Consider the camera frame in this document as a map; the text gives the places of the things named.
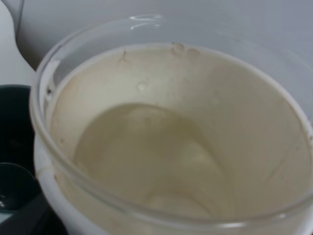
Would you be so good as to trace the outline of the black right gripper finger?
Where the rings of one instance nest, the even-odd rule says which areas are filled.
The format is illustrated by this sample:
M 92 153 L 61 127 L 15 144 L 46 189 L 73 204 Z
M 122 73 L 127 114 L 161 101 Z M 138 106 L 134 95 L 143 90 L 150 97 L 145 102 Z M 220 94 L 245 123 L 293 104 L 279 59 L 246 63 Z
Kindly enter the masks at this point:
M 29 95 L 29 86 L 0 87 L 0 233 L 64 235 L 35 177 Z

